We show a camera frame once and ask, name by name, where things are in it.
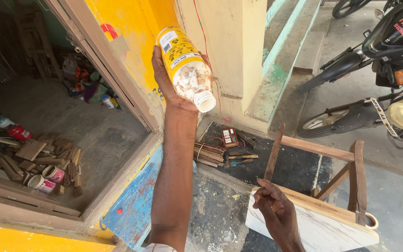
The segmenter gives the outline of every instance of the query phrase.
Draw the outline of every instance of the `motorcycle tire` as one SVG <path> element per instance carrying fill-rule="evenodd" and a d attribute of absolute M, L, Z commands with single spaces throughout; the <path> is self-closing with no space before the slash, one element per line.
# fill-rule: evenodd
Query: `motorcycle tire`
<path fill-rule="evenodd" d="M 326 81 L 323 80 L 321 78 L 321 74 L 313 77 L 312 79 L 310 79 L 308 82 L 304 83 L 303 85 L 301 85 L 298 90 L 301 93 L 307 93 L 308 91 L 310 91 L 313 88 L 319 87 L 321 86 L 323 83 L 325 83 Z"/>
<path fill-rule="evenodd" d="M 342 117 L 337 117 L 335 122 L 337 120 L 343 118 L 346 115 L 346 113 Z M 325 126 L 321 126 L 321 127 L 318 127 L 318 128 L 314 128 L 314 129 L 305 129 L 306 124 L 308 124 L 311 121 L 315 120 L 316 118 L 319 118 L 319 117 L 322 117 L 322 116 L 326 116 L 326 113 L 323 112 L 323 113 L 318 114 L 318 115 L 308 119 L 307 121 L 301 123 L 298 126 L 298 129 L 296 130 L 296 133 L 302 138 L 319 138 L 319 137 L 324 137 L 324 136 L 335 134 L 334 133 L 334 131 L 335 131 L 334 123 L 331 123 L 331 124 L 325 125 Z"/>
<path fill-rule="evenodd" d="M 336 19 L 340 19 L 340 18 L 344 18 L 356 11 L 358 11 L 359 9 L 361 9 L 363 6 L 365 6 L 366 4 L 363 4 L 361 6 L 358 5 L 352 5 L 353 0 L 340 0 L 334 7 L 334 9 L 332 10 L 332 16 Z M 350 6 L 349 9 L 345 12 L 341 12 L 342 9 L 346 8 L 346 4 L 348 3 L 348 5 Z"/>

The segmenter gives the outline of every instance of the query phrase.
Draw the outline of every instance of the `motorcycle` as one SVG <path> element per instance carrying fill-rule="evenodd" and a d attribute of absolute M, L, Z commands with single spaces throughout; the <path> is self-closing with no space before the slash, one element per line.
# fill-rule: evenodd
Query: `motorcycle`
<path fill-rule="evenodd" d="M 372 64 L 376 85 L 399 89 L 394 72 L 403 69 L 403 2 L 386 15 L 375 11 L 380 22 L 371 32 L 363 33 L 365 39 L 320 67 L 320 74 L 299 87 L 307 92 L 326 81 L 334 82 L 353 71 Z"/>
<path fill-rule="evenodd" d="M 344 18 L 345 16 L 358 11 L 371 1 L 372 0 L 340 0 L 332 10 L 332 15 L 336 19 Z M 401 2 L 403 2 L 403 0 L 388 0 L 383 7 L 383 12 L 385 13 L 386 10 Z"/>
<path fill-rule="evenodd" d="M 403 70 L 395 73 L 403 78 Z M 383 101 L 389 100 L 384 109 Z M 297 134 L 302 138 L 318 138 L 332 134 L 343 134 L 356 129 L 385 126 L 390 142 L 400 150 L 403 146 L 403 90 L 378 98 L 366 98 L 351 104 L 327 108 L 323 113 L 301 123 Z"/>

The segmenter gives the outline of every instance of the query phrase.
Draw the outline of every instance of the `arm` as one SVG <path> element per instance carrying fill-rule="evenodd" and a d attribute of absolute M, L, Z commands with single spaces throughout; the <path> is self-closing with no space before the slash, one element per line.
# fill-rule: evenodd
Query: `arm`
<path fill-rule="evenodd" d="M 154 46 L 155 80 L 167 102 L 164 119 L 164 154 L 152 201 L 149 243 L 162 243 L 184 251 L 192 206 L 192 160 L 198 110 L 175 93 Z"/>
<path fill-rule="evenodd" d="M 253 208 L 259 208 L 273 240 L 283 252 L 305 252 L 299 239 L 293 203 L 275 184 L 260 178 L 257 182 L 262 187 L 254 194 Z"/>

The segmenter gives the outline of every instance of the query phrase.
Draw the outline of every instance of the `sleeve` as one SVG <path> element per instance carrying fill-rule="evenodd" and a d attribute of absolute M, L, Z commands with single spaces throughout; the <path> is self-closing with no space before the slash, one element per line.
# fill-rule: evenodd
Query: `sleeve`
<path fill-rule="evenodd" d="M 177 252 L 171 246 L 160 243 L 150 243 L 142 252 Z"/>

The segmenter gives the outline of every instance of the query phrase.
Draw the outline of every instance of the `motorcycle wheel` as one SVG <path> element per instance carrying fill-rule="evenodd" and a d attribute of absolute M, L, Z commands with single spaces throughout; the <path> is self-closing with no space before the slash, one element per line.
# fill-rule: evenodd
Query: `motorcycle wheel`
<path fill-rule="evenodd" d="M 299 125 L 297 133 L 302 138 L 318 138 L 334 134 L 334 123 L 343 118 L 349 109 L 333 112 L 332 115 L 321 113 Z"/>
<path fill-rule="evenodd" d="M 307 93 L 308 91 L 310 91 L 313 88 L 319 87 L 321 86 L 323 83 L 325 83 L 326 81 L 323 80 L 321 78 L 321 74 L 313 77 L 312 79 L 310 79 L 308 82 L 304 83 L 303 85 L 301 85 L 298 90 L 301 93 Z"/>
<path fill-rule="evenodd" d="M 354 5 L 353 0 L 340 0 L 332 10 L 332 16 L 336 19 L 344 18 L 345 16 L 358 11 L 363 6 L 365 6 L 365 4 L 361 6 Z"/>

